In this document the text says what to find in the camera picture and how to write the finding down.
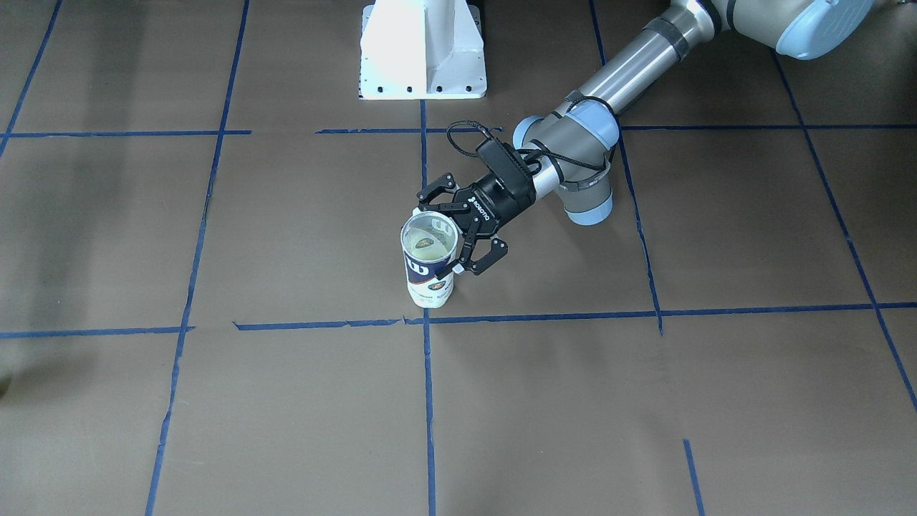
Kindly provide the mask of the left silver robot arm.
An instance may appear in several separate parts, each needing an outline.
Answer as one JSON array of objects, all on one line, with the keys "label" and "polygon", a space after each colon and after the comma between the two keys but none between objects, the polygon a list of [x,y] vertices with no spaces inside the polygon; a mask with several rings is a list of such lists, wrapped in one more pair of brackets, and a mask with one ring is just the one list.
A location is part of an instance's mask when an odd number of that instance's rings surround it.
[{"label": "left silver robot arm", "polygon": [[800,61],[844,42],[872,9],[870,1],[673,1],[592,78],[544,117],[532,115],[498,140],[484,135],[469,156],[488,172],[464,188],[444,174],[421,190],[417,209],[456,227],[461,251],[435,276],[484,273],[507,253],[497,234],[537,200],[555,193],[569,218],[583,226],[612,210],[608,174],[621,138],[619,115],[668,69],[721,32],[736,32]]}]

